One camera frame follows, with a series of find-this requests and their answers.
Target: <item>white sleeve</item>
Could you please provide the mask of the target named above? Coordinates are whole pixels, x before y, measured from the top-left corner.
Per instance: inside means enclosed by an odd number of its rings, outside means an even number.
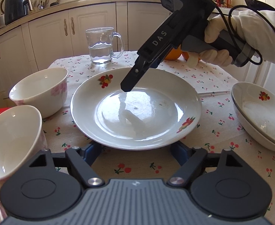
[[[260,11],[275,27],[275,12]],[[234,17],[237,25],[237,33],[246,42],[257,49],[264,60],[275,63],[275,32],[267,22],[251,10],[239,12]]]

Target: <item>gray ribbed panel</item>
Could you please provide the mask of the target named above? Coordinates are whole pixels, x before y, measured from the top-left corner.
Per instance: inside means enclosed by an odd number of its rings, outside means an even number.
[[[161,179],[112,179],[88,189],[80,203],[61,217],[28,222],[8,218],[3,225],[270,225],[264,218],[230,222],[208,217],[184,189],[167,187]]]

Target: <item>frying pan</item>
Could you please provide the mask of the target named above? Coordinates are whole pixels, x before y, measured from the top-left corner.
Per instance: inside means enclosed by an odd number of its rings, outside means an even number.
[[[260,11],[260,10],[275,11],[275,8],[273,8],[272,6],[258,0],[245,0],[245,2],[248,7],[256,9],[257,11]]]

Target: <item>shallow dish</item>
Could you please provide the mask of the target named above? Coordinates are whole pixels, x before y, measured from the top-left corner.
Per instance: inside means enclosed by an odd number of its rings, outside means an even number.
[[[36,107],[47,118],[62,108],[67,99],[65,68],[48,68],[33,73],[18,82],[10,91],[10,99],[19,105]]]
[[[238,82],[232,87],[231,96],[246,120],[275,143],[275,95],[261,86]]]
[[[150,68],[131,92],[120,83],[130,68],[86,80],[71,100],[77,127],[91,139],[124,150],[148,150],[174,143],[197,125],[202,103],[182,78]]]
[[[275,144],[271,142],[269,139],[265,138],[261,133],[259,133],[256,128],[254,128],[243,116],[243,114],[238,110],[237,106],[235,105],[234,99],[232,98],[234,110],[236,113],[236,116],[241,123],[241,125],[244,127],[245,131],[254,139],[256,140],[260,145],[264,146],[265,148],[274,151],[275,152]]]
[[[0,114],[0,181],[47,147],[42,117],[33,106],[16,106]]]

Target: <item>table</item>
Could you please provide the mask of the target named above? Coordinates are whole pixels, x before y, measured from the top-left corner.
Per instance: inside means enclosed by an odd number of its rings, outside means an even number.
[[[83,147],[90,142],[74,124],[70,101],[77,87],[85,80],[106,70],[132,67],[136,52],[124,52],[106,66],[94,66],[89,55],[58,59],[50,67],[65,67],[68,75],[68,98],[62,109],[43,120],[43,129],[52,152],[63,152],[72,146]],[[208,152],[220,153],[224,148],[234,150],[270,185],[273,199],[266,218],[275,224],[275,152],[255,142],[238,122],[233,110],[230,90],[237,82],[218,66],[202,61],[195,68],[188,68],[180,57],[164,61],[161,70],[174,73],[189,82],[201,96],[203,112],[197,127],[181,141],[188,147],[199,146]],[[168,147],[148,151],[123,151],[103,147],[92,168],[105,181],[109,178],[164,178],[167,180],[179,164]]]

